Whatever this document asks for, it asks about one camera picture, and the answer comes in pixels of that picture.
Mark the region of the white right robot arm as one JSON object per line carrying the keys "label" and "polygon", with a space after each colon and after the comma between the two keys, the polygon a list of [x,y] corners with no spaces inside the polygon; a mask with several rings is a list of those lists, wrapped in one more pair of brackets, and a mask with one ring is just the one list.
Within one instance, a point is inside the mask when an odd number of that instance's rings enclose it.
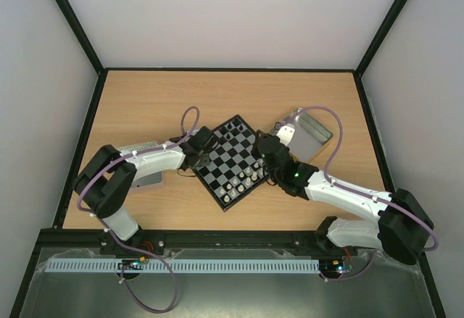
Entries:
{"label": "white right robot arm", "polygon": [[371,191],[338,180],[316,166],[296,161],[281,137],[257,132],[252,155],[262,159],[273,184],[293,197],[330,204],[359,217],[328,219],[316,236],[318,249],[332,254],[345,246],[376,248],[413,265],[435,238],[433,222],[414,195],[399,189]]}

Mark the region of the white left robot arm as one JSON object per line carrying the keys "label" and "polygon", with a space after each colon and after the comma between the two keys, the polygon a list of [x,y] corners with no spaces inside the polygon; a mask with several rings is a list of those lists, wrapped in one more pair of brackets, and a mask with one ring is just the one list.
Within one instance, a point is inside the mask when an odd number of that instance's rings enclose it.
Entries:
{"label": "white left robot arm", "polygon": [[124,207],[129,191],[164,171],[208,165],[218,144],[216,134],[204,126],[154,146],[125,150],[102,146],[73,182],[78,208],[97,218],[124,248],[134,251],[141,244],[142,229]]}

